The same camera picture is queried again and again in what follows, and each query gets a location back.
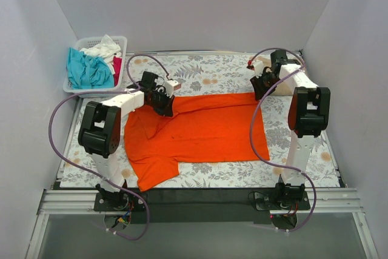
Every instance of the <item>cable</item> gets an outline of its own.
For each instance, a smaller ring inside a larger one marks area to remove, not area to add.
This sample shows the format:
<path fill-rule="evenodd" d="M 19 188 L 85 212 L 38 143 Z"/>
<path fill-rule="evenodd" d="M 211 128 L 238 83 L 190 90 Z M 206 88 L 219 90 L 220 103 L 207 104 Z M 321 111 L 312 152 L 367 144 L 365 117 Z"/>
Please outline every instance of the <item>cable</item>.
<path fill-rule="evenodd" d="M 131 60 L 134 58 L 134 57 L 137 57 L 137 56 L 143 56 L 143 57 L 148 57 L 148 58 L 151 58 L 153 59 L 156 63 L 159 64 L 160 67 L 162 67 L 162 69 L 165 71 L 166 73 L 166 78 L 168 79 L 169 78 L 169 75 L 170 73 L 167 71 L 167 69 L 163 66 L 163 64 L 158 60 L 156 59 L 154 56 L 152 55 L 149 55 L 149 54 L 133 54 L 127 61 L 127 74 L 128 74 L 128 77 L 129 79 L 132 81 L 132 83 L 136 84 L 137 88 L 140 90 L 140 85 L 132 78 L 131 74 L 129 73 L 129 63 L 131 62 Z"/>
<path fill-rule="evenodd" d="M 268 91 L 263 95 L 263 97 L 260 99 L 259 101 L 259 104 L 256 106 L 256 109 L 255 109 L 255 112 L 252 116 L 252 121 L 250 122 L 250 127 L 249 127 L 249 141 L 250 141 L 250 146 L 252 147 L 252 150 L 253 152 L 255 153 L 255 155 L 261 160 L 263 161 L 264 163 L 270 165 L 270 166 L 273 166 L 273 167 L 279 167 L 279 168 L 283 168 L 283 169 L 291 169 L 291 170 L 294 170 L 294 171 L 297 171 L 299 172 L 301 175 L 303 175 L 304 177 L 306 177 L 306 179 L 310 182 L 311 184 L 311 187 L 313 189 L 313 193 L 314 193 L 314 201 L 313 201 L 313 205 L 311 207 L 311 210 L 308 214 L 308 216 L 306 217 L 306 219 L 297 227 L 295 227 L 294 229 L 291 229 L 291 230 L 282 230 L 284 232 L 293 232 L 293 231 L 296 231 L 296 230 L 299 230 L 301 227 L 303 227 L 310 219 L 310 217 L 312 216 L 313 212 L 314 212 L 314 209 L 315 209 L 315 206 L 316 206 L 316 189 L 315 189 L 315 185 L 313 183 L 313 181 L 311 180 L 311 178 L 305 173 L 303 172 L 301 169 L 299 168 L 296 168 L 296 167 L 292 167 L 292 166 L 287 166 L 287 165 L 281 165 L 281 164 L 276 164 L 276 163 L 272 163 L 266 159 L 264 159 L 262 156 L 260 156 L 260 154 L 257 152 L 256 150 L 256 147 L 255 145 L 253 144 L 253 126 L 255 124 L 255 119 L 256 119 L 256 116 L 257 116 L 257 113 L 259 112 L 259 109 L 261 107 L 261 104 L 263 103 L 263 101 L 267 98 L 268 95 L 270 95 L 270 93 L 272 92 L 272 90 L 277 86 L 279 85 L 280 83 L 282 83 L 284 80 L 290 78 L 292 75 L 294 74 L 297 74 L 301 69 L 305 68 L 305 63 L 303 61 L 303 59 L 301 59 L 297 54 L 295 54 L 294 52 L 291 52 L 290 50 L 287 50 L 287 49 L 283 49 L 283 48 L 277 48 L 277 47 L 273 47 L 273 48 L 268 48 L 268 49 L 264 49 L 264 50 L 261 50 L 260 52 L 258 52 L 255 56 L 253 56 L 253 58 L 248 61 L 248 64 L 251 64 L 253 62 L 253 60 L 260 54 L 266 52 L 266 51 L 269 51 L 269 50 L 285 50 L 287 53 L 290 53 L 291 55 L 293 55 L 302 65 L 301 67 L 298 69 L 298 70 L 295 70 L 294 72 L 288 74 L 286 77 L 280 79 L 278 82 L 276 82 L 273 86 L 270 87 L 270 89 L 268 89 Z"/>
<path fill-rule="evenodd" d="M 51 114 L 50 122 L 49 122 L 49 124 L 48 124 L 48 132 L 49 132 L 49 133 L 48 133 L 48 140 L 50 141 L 50 145 L 51 145 L 51 147 L 53 148 L 55 154 L 57 154 L 57 156 L 59 156 L 62 160 L 66 161 L 67 163 L 69 163 L 70 165 L 72 165 L 72 166 L 74 166 L 74 167 L 77 167 L 77 168 L 79 168 L 79 169 L 82 169 L 82 170 L 84 170 L 84 171 L 87 171 L 87 172 L 89 172 L 89 173 L 92 173 L 92 174 L 96 175 L 97 177 L 100 177 L 101 179 L 103 179 L 104 181 L 106 181 L 107 183 L 109 183 L 110 185 L 112 185 L 113 187 L 115 187 L 115 188 L 117 188 L 117 189 L 120 189 L 120 190 L 122 190 L 122 191 L 124 191 L 124 192 L 127 192 L 127 193 L 129 193 L 129 194 L 131 194 L 131 195 L 133 195 L 133 196 L 139 198 L 139 199 L 144 203 L 145 211 L 147 212 L 147 221 L 146 221 L 145 227 L 144 227 L 144 229 L 143 229 L 143 231 L 141 232 L 140 235 L 138 235 L 137 237 L 131 237 L 131 236 L 128 236 L 128 235 L 126 235 L 126 234 L 119 233 L 119 232 L 113 230 L 112 228 L 108 228 L 108 230 L 109 230 L 110 232 L 112 232 L 112 233 L 114 233 L 114 234 L 116 234 L 116 235 L 119 235 L 120 237 L 123 237 L 123 238 L 125 238 L 125 239 L 127 239 L 127 240 L 136 241 L 136 240 L 138 240 L 138 239 L 140 239 L 141 237 L 144 236 L 144 234 L 147 232 L 147 229 L 148 229 L 149 224 L 150 224 L 150 209 L 149 209 L 148 204 L 147 204 L 147 202 L 145 201 L 145 199 L 144 199 L 142 196 L 138 195 L 136 192 L 133 192 L 133 191 L 128 190 L 128 189 L 125 189 L 125 188 L 123 188 L 123 187 L 121 187 L 121 186 L 119 186 L 119 185 L 117 185 L 117 184 L 111 182 L 110 180 L 108 180 L 108 179 L 106 179 L 105 177 L 103 177 L 100 173 L 97 173 L 97 172 L 95 172 L 95 171 L 93 171 L 93 170 L 91 170 L 91 169 L 88 169 L 88 168 L 84 167 L 84 166 L 80 166 L 80 165 L 75 164 L 74 162 L 71 162 L 69 159 L 67 159 L 64 155 L 62 155 L 62 154 L 60 153 L 60 151 L 56 148 L 56 146 L 55 146 L 55 144 L 54 144 L 54 141 L 53 141 L 53 132 L 52 132 L 52 130 L 53 130 L 53 129 L 52 129 L 52 127 L 53 127 L 53 120 L 54 120 L 55 114 L 56 114 L 56 112 L 58 111 L 58 109 L 59 109 L 66 101 L 68 101 L 68 100 L 70 100 L 70 99 L 72 99 L 72 98 L 74 98 L 74 97 L 77 97 L 77 96 L 83 95 L 83 94 L 91 94 L 91 93 L 92 93 L 92 94 L 96 94 L 96 93 L 97 93 L 97 94 L 106 94 L 106 93 L 109 93 L 109 94 L 123 94 L 123 93 L 128 93 L 128 92 L 126 92 L 126 91 L 123 91 L 123 92 L 112 92 L 112 91 L 110 91 L 110 92 L 109 92 L 109 91 L 86 91 L 86 92 L 75 93 L 75 94 L 72 94 L 72 95 L 66 97 L 64 100 L 62 100 L 62 101 L 55 107 L 55 109 L 53 110 L 53 113 Z"/>

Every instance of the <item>gray wall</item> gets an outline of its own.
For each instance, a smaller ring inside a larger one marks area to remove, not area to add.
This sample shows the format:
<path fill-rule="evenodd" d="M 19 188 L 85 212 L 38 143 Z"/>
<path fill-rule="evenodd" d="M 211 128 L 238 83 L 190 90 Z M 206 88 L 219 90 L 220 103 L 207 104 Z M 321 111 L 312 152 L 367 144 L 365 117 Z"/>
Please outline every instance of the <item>gray wall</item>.
<path fill-rule="evenodd" d="M 44 187 L 59 159 L 49 146 L 51 111 L 62 100 L 67 47 L 76 41 L 56 0 L 0 0 L 0 258 L 24 258 Z M 73 107 L 55 125 L 63 149 Z"/>
<path fill-rule="evenodd" d="M 328 0 L 58 0 L 78 38 L 124 35 L 129 50 L 301 49 Z"/>
<path fill-rule="evenodd" d="M 357 187 L 381 258 L 388 258 L 388 3 L 330 0 L 305 49 L 332 91 L 328 133 L 345 182 Z"/>

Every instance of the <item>clothing pile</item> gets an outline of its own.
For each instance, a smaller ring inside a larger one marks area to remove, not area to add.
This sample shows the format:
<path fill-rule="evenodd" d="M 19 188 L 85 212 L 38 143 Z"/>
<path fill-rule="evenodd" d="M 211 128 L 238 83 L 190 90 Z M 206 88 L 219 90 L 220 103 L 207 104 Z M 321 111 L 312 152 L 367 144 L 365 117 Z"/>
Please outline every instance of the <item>clothing pile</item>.
<path fill-rule="evenodd" d="M 72 89 L 101 89 L 117 85 L 121 69 L 121 48 L 108 35 L 89 49 L 70 48 L 67 74 Z"/>

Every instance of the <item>white cloth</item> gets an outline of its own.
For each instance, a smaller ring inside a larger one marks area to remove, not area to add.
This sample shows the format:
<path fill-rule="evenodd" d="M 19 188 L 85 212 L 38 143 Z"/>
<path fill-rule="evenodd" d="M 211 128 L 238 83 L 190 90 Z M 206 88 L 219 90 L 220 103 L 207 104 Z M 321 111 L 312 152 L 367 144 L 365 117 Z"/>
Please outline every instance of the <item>white cloth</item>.
<path fill-rule="evenodd" d="M 113 57 L 121 57 L 121 48 L 109 37 L 109 35 L 105 35 L 101 42 L 94 47 L 81 49 L 81 52 L 84 52 L 86 55 L 91 57 L 102 57 L 104 62 L 107 63 L 112 75 L 115 74 L 115 69 L 113 68 Z"/>

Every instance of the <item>orange cloth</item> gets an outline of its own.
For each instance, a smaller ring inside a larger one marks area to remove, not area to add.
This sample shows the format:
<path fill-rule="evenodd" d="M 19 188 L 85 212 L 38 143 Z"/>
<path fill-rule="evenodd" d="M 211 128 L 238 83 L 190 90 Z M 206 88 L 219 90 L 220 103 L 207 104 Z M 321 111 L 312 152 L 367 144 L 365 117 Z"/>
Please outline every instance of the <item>orange cloth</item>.
<path fill-rule="evenodd" d="M 174 117 L 149 106 L 130 113 L 124 146 L 141 191 L 179 175 L 178 162 L 257 160 L 249 143 L 249 125 L 257 106 L 253 93 L 176 97 Z M 269 159 L 261 112 L 255 146 Z"/>

